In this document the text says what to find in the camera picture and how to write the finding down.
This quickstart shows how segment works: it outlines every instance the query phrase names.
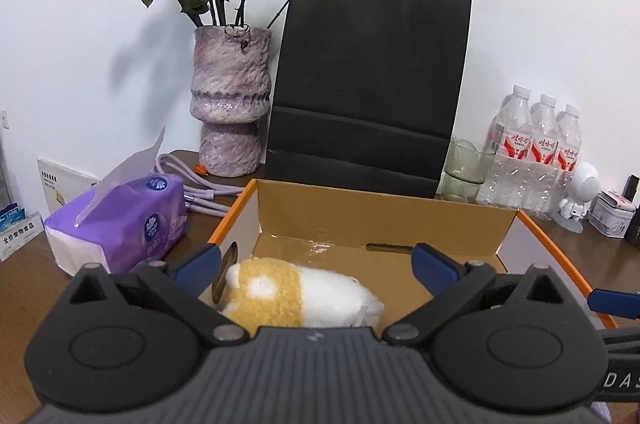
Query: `bottle label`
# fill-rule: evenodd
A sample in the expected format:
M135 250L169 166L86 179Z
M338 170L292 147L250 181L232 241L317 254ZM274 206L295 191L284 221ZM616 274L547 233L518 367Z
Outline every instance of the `bottle label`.
M531 139L531 153L529 157L534 162L553 164L557 145L558 141L550 139L549 137L533 137Z
M575 161L578 160L579 150L569 144L558 143L556 151L556 162L558 167L567 171L573 171Z
M496 123L491 147L495 153L513 157L513 159L524 159L527 157L531 136L516 130L509 130L501 123Z

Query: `brown tabletop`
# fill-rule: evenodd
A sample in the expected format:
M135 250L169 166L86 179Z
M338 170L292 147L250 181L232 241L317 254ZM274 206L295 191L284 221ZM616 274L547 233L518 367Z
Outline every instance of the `brown tabletop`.
M175 155L195 164L197 154L177 150ZM236 179L212 177L212 181L244 185L254 176ZM231 197L217 201L230 204ZM220 219L199 213L189 214L185 236L167 254L165 260L177 261L201 248ZM599 234L588 222L584 232L570 233L554 222L539 223L556 245L567 255L592 287L640 291L640 251L618 239ZM14 255L0 263L0 424L17 424L38 407L22 360L26 346L38 325L49 312L69 277L57 268L44 234L37 236ZM628 405L615 405L615 419L630 411Z

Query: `textured purple vase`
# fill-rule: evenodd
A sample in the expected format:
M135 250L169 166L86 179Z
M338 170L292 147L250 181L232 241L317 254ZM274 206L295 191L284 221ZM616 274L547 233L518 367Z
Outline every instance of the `textured purple vase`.
M269 113L268 29L196 29L191 115L205 123L253 123Z
M268 29L196 29L191 115L204 122L200 163L212 175L253 173L260 162L257 121L269 113Z

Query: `yellow and white plush toy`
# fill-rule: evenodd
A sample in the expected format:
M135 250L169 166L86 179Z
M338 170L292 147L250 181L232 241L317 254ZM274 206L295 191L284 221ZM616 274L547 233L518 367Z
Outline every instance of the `yellow and white plush toy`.
M229 267L222 313L252 336L258 327L374 327L385 306L356 279L275 258Z

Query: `gray ribbed panel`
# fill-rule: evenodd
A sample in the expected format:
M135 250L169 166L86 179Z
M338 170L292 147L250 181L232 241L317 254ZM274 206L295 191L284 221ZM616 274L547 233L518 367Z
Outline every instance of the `gray ribbed panel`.
M107 416L45 407L30 424L601 424L587 408L512 416L473 406L437 381L412 349L367 328L265 328L218 348L180 391Z

